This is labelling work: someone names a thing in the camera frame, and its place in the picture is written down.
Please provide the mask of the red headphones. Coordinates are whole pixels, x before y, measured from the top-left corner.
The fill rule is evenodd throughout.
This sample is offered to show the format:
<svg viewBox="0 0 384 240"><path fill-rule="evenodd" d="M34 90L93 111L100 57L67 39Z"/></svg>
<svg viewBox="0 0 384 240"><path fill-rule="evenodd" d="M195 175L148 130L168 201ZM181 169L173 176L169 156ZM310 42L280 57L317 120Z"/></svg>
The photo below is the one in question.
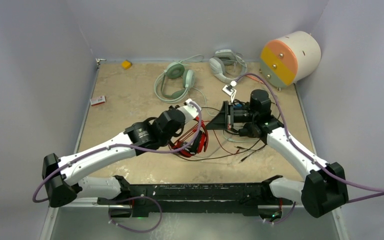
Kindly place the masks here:
<svg viewBox="0 0 384 240"><path fill-rule="evenodd" d="M187 140L190 137L193 137L196 132L198 132L197 136L188 147L176 152L175 154L181 157L191 158L195 157L201 152L206 152L209 145L209 133L206 128L206 122L207 121L202 121L200 127L198 127L198 124L195 124L192 128L181 135L175 142L170 141L168 143L169 149L179 149L185 146L187 144Z"/></svg>

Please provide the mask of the black blue headphones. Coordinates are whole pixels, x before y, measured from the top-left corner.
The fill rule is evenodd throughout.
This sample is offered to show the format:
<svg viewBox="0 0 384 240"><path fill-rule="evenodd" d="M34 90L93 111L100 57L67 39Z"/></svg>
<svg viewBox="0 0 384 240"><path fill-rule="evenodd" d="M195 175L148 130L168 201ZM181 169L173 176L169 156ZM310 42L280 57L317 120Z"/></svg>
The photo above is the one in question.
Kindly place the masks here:
<svg viewBox="0 0 384 240"><path fill-rule="evenodd" d="M235 102L227 109L227 131L240 137L260 138L262 125L271 117L270 103L268 106L251 106L250 102Z"/></svg>

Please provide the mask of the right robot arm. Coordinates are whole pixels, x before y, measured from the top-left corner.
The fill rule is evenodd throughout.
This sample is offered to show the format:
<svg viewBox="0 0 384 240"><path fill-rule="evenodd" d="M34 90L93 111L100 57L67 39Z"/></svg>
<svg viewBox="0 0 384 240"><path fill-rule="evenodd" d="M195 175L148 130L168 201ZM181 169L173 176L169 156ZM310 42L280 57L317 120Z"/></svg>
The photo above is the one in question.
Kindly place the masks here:
<svg viewBox="0 0 384 240"><path fill-rule="evenodd" d="M219 113L206 124L208 130L231 131L240 137L256 138L280 153L304 179L303 182L276 177L261 189L268 204L279 198L303 204L315 218L349 201L345 170L337 162L328 163L303 146L271 111L267 91L253 90L248 102L239 106L224 101Z"/></svg>

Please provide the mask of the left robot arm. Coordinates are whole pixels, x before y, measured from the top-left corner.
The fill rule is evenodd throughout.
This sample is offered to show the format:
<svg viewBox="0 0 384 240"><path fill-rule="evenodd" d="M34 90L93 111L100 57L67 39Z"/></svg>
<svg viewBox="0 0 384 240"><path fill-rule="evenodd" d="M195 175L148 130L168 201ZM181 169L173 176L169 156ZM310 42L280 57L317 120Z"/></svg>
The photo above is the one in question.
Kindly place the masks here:
<svg viewBox="0 0 384 240"><path fill-rule="evenodd" d="M144 153L172 154L173 150L161 150L172 138L179 136L188 122L195 120L199 112L191 105L170 107L158 117L149 117L133 123L113 138L84 151L58 157L46 155L42 165L42 182L32 200L40 203L38 192L45 188L44 201L52 208L65 206L78 198L98 197L126 203L129 191L117 177L91 177L90 174L121 160L138 157Z"/></svg>

